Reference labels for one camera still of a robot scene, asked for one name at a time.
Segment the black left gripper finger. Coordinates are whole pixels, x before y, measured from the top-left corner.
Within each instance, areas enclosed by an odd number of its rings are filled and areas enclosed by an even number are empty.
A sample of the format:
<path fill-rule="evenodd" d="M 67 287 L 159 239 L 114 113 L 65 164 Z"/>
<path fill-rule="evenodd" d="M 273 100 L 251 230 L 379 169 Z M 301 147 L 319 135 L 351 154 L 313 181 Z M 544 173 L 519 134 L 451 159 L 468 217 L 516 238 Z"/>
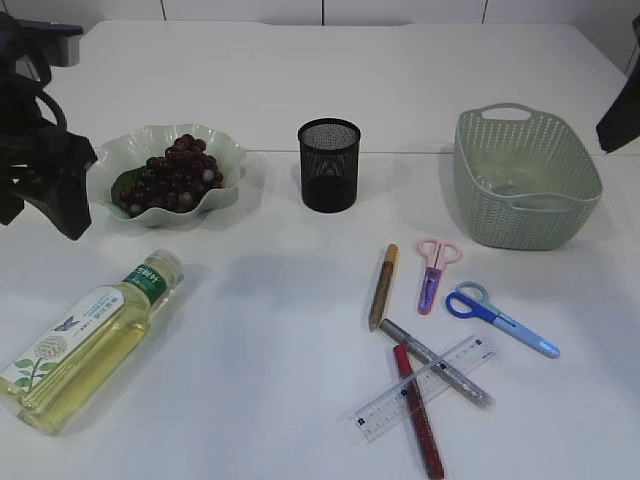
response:
<path fill-rule="evenodd" d="M 22 198 L 70 240 L 78 240 L 91 225 L 85 173 L 62 173 L 29 181 L 22 186 Z"/>

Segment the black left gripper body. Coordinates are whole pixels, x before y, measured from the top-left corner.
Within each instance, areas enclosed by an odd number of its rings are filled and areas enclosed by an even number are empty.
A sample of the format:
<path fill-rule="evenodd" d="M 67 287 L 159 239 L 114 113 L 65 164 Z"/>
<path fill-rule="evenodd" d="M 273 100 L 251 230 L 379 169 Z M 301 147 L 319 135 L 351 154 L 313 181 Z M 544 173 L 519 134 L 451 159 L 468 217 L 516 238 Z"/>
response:
<path fill-rule="evenodd" d="M 97 161 L 90 141 L 68 131 L 59 104 L 45 91 L 52 65 L 18 19 L 1 14 L 1 223 L 24 210 L 22 186 L 62 173 L 86 174 Z"/>

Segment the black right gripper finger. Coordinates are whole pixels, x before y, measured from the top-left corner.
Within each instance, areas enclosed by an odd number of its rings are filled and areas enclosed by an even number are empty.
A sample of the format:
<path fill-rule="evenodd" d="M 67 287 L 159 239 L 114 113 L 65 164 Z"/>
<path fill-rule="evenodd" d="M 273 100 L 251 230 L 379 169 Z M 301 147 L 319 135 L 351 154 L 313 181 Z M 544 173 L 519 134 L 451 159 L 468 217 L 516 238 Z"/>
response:
<path fill-rule="evenodd" d="M 599 146 L 606 153 L 616 152 L 639 138 L 639 60 L 627 82 L 596 125 Z"/>

